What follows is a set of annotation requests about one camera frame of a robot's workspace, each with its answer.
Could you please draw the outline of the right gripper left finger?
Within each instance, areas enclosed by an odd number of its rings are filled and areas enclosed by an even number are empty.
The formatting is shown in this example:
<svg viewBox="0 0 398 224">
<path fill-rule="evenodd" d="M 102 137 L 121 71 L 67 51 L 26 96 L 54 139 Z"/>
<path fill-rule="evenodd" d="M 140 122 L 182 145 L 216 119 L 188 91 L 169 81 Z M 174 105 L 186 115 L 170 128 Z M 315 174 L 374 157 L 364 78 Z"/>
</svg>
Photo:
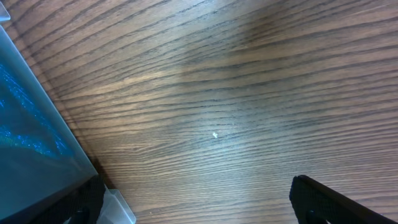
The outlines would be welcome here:
<svg viewBox="0 0 398 224">
<path fill-rule="evenodd" d="M 95 175 L 35 217 L 31 224 L 96 224 L 103 206 L 105 184 Z"/>
</svg>

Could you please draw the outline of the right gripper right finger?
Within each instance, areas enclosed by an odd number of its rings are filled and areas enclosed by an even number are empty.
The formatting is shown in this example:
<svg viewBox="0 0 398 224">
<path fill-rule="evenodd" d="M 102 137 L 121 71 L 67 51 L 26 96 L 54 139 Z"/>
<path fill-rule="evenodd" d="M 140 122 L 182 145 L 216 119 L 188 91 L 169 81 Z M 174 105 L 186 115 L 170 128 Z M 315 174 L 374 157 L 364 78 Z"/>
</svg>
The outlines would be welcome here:
<svg viewBox="0 0 398 224">
<path fill-rule="evenodd" d="M 306 175 L 293 178 L 289 200 L 299 224 L 397 224 Z"/>
</svg>

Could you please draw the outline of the sparkly blue sequin garment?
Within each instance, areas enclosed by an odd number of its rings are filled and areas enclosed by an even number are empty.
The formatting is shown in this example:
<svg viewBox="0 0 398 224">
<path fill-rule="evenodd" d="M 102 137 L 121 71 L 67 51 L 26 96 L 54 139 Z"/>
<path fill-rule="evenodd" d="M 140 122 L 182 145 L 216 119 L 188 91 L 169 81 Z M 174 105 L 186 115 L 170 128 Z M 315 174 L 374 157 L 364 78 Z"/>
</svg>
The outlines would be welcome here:
<svg viewBox="0 0 398 224">
<path fill-rule="evenodd" d="M 27 149 L 53 159 L 75 155 L 5 65 L 1 65 L 1 149 Z"/>
</svg>

